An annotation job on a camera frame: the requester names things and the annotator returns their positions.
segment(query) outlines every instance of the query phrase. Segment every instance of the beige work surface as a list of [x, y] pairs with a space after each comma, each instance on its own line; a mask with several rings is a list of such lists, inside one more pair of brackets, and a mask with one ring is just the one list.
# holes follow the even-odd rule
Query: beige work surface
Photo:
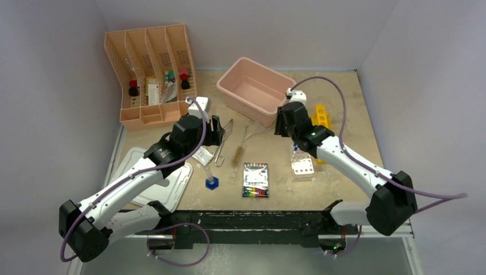
[[[216, 82], [224, 72], [197, 72], [200, 96], [212, 100], [210, 115], [218, 115], [224, 126], [234, 120], [233, 132], [228, 137], [221, 155], [226, 158], [221, 168], [211, 161], [210, 170], [220, 179], [220, 186], [215, 190], [205, 187], [206, 172], [193, 158], [193, 175], [182, 196], [180, 210], [322, 210], [337, 199], [345, 201], [364, 201], [366, 195], [352, 181], [329, 165], [316, 165], [312, 181], [295, 182], [291, 170], [291, 147], [293, 141], [288, 137], [273, 134], [273, 128], [256, 135], [245, 142], [245, 153], [236, 183], [232, 183], [231, 158], [243, 138], [245, 125], [251, 120], [226, 107]], [[371, 127], [363, 94], [355, 72], [314, 73], [284, 72], [296, 81], [309, 76], [324, 75], [333, 79], [343, 90], [347, 103], [347, 123], [344, 130], [344, 142], [353, 150], [382, 165], [377, 143]], [[323, 80], [311, 80], [299, 86], [307, 95], [307, 110], [314, 114], [315, 104], [323, 104], [331, 113], [334, 132], [338, 133], [342, 123], [343, 109], [341, 99], [335, 88]], [[128, 132], [123, 143], [120, 161], [132, 147], [148, 148], [160, 137], [171, 131], [172, 127]], [[208, 147], [215, 152], [217, 147]], [[260, 162], [269, 165], [269, 198], [242, 197], [242, 162]]]

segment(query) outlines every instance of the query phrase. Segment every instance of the purple cable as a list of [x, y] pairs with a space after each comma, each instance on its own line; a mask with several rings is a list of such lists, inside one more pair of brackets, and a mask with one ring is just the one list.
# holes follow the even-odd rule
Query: purple cable
[[354, 249], [354, 247], [358, 244], [359, 237], [361, 237], [361, 232], [362, 232], [362, 228], [361, 227], [362, 226], [360, 225], [359, 226], [359, 230], [358, 230], [358, 235], [356, 236], [356, 239], [354, 240], [354, 242], [352, 243], [352, 245], [350, 247], [348, 247], [348, 249], [346, 249], [342, 253], [334, 254], [336, 257], [342, 257], [342, 256], [348, 254], [350, 251], [352, 251]]
[[[141, 169], [135, 173], [132, 174], [132, 176], [138, 176], [142, 173], [145, 173], [145, 172], [149, 172], [149, 171], [153, 171], [153, 170], [160, 170], [160, 169], [164, 169], [164, 168], [169, 168], [169, 167], [172, 167], [174, 165], [177, 165], [177, 164], [180, 164], [182, 162], [185, 162], [188, 158], [190, 158], [192, 155], [194, 155], [197, 150], [202, 146], [202, 143], [204, 142], [204, 137], [206, 136], [206, 116], [204, 115], [204, 111], [202, 110], [201, 106], [197, 103], [197, 101], [192, 98], [192, 97], [188, 97], [189, 100], [191, 100], [195, 105], [196, 107], [198, 108], [199, 112], [201, 113], [201, 118], [202, 118], [202, 135], [201, 135], [201, 139], [199, 141], [199, 143], [196, 145], [196, 147], [194, 148], [194, 150], [192, 152], [190, 152], [187, 156], [183, 157], [182, 159], [179, 159], [179, 160], [176, 160], [174, 162], [171, 162], [169, 164], [164, 164], [164, 165], [160, 165], [160, 166], [155, 166], [155, 167], [151, 167], [151, 168], [147, 168], [147, 169]], [[126, 177], [122, 180], [120, 180], [119, 182], [113, 184], [110, 188], [108, 188], [104, 193], [102, 193], [101, 195], [99, 195], [93, 202], [92, 202], [92, 205], [96, 206], [104, 197], [106, 197], [109, 193], [113, 192], [114, 189], [118, 188], [120, 185], [122, 185], [123, 183], [127, 182], [130, 180], [130, 177]], [[86, 216], [86, 213], [88, 213], [90, 210], [92, 210], [92, 207], [91, 206], [88, 206], [76, 219], [75, 221], [73, 222], [73, 224], [71, 225], [71, 227], [69, 228], [68, 232], [66, 233], [66, 236], [64, 237], [64, 239], [62, 240], [62, 245], [61, 245], [61, 253], [60, 253], [60, 256], [61, 256], [61, 261], [62, 262], [70, 262], [72, 261], [73, 259], [75, 259], [77, 256], [74, 255], [73, 257], [71, 258], [65, 258], [64, 257], [64, 251], [66, 250], [66, 245], [68, 244], [68, 239], [69, 237], [72, 235], [74, 229], [77, 227], [77, 225], [80, 223], [81, 219], [83, 217]]]
[[183, 226], [183, 225], [186, 225], [186, 226], [187, 226], [187, 225], [190, 225], [190, 226], [197, 227], [197, 228], [198, 228], [200, 231], [202, 231], [202, 232], [204, 233], [204, 237], [206, 237], [207, 246], [206, 246], [206, 251], [204, 252], [204, 255], [203, 255], [203, 256], [202, 256], [200, 259], [198, 259], [197, 261], [192, 262], [192, 263], [190, 263], [190, 264], [179, 264], [179, 263], [177, 263], [177, 262], [172, 262], [172, 261], [166, 260], [166, 259], [164, 259], [164, 258], [161, 258], [161, 257], [159, 257], [159, 256], [155, 255], [154, 253], [152, 253], [152, 251], [150, 251], [150, 247], [149, 247], [149, 245], [148, 245], [148, 242], [149, 242], [149, 240], [150, 240], [150, 239], [148, 239], [148, 240], [147, 240], [147, 249], [148, 249], [148, 253], [149, 253], [149, 255], [150, 255], [150, 256], [152, 256], [152, 257], [154, 257], [155, 259], [157, 259], [157, 260], [161, 261], [161, 262], [165, 262], [165, 263], [167, 263], [167, 264], [169, 264], [169, 265], [179, 266], [179, 267], [182, 267], [182, 268], [187, 268], [187, 267], [189, 267], [189, 266], [193, 266], [193, 265], [196, 265], [196, 264], [198, 264], [198, 263], [202, 262], [202, 260], [204, 260], [204, 258], [206, 258], [207, 254], [208, 254], [208, 252], [209, 252], [209, 243], [210, 243], [210, 242], [209, 242], [209, 235], [208, 235], [208, 234], [207, 234], [207, 232], [206, 232], [206, 231], [205, 231], [205, 230], [204, 230], [202, 227], [200, 227], [199, 225], [196, 225], [195, 223], [185, 222], [185, 223], [178, 223], [178, 224], [176, 224], [176, 225], [171, 225], [171, 226], [169, 226], [169, 227], [162, 228], [162, 229], [150, 230], [149, 232], [150, 232], [150, 233], [160, 233], [160, 232], [164, 232], [164, 231], [166, 231], [166, 230], [172, 229], [172, 228], [181, 227], [181, 226]]
[[414, 193], [414, 194], [417, 194], [417, 195], [422, 195], [424, 197], [439, 199], [439, 201], [437, 201], [437, 202], [433, 202], [433, 203], [431, 203], [429, 205], [426, 205], [426, 206], [418, 209], [416, 213], [420, 213], [420, 212], [422, 212], [424, 210], [427, 210], [427, 209], [429, 209], [431, 207], [440, 205], [440, 204], [442, 204], [444, 202], [448, 202], [448, 201], [451, 201], [453, 199], [461, 199], [461, 198], [465, 198], [465, 197], [468, 196], [467, 193], [461, 193], [461, 194], [457, 194], [457, 195], [439, 195], [439, 194], [433, 194], [433, 193], [428, 193], [428, 192], [423, 192], [423, 191], [415, 190], [415, 189], [412, 189], [412, 188], [408, 188], [408, 187], [403, 186], [403, 185], [397, 183], [396, 181], [388, 178], [387, 176], [385, 176], [385, 175], [383, 175], [383, 174], [375, 171], [370, 166], [364, 164], [363, 162], [361, 162], [358, 159], [356, 159], [355, 157], [353, 157], [346, 150], [346, 148], [344, 146], [344, 141], [343, 141], [344, 126], [346, 125], [346, 100], [344, 99], [344, 93], [343, 93], [343, 91], [341, 91], [341, 89], [339, 88], [339, 86], [334, 81], [332, 81], [331, 79], [329, 79], [327, 77], [324, 77], [324, 76], [312, 76], [312, 77], [308, 77], [308, 78], [305, 78], [305, 79], [299, 81], [297, 84], [295, 84], [291, 88], [291, 91], [294, 90], [295, 88], [297, 88], [297, 86], [299, 86], [300, 84], [302, 84], [302, 83], [304, 83], [306, 81], [309, 81], [311, 79], [322, 79], [322, 80], [328, 81], [329, 83], [331, 83], [338, 90], [339, 95], [341, 96], [341, 100], [343, 102], [343, 124], [341, 125], [341, 129], [339, 130], [339, 136], [338, 136], [338, 138], [339, 138], [339, 145], [341, 146], [341, 150], [343, 150], [344, 154], [348, 158], [350, 158], [353, 162], [355, 162], [356, 164], [358, 164], [361, 167], [365, 168], [366, 170], [370, 171], [371, 173], [376, 174], [381, 179], [386, 180], [387, 182], [391, 183], [395, 187], [398, 187], [398, 188], [400, 188], [402, 190], [405, 190], [407, 192], [410, 192], [410, 193]]

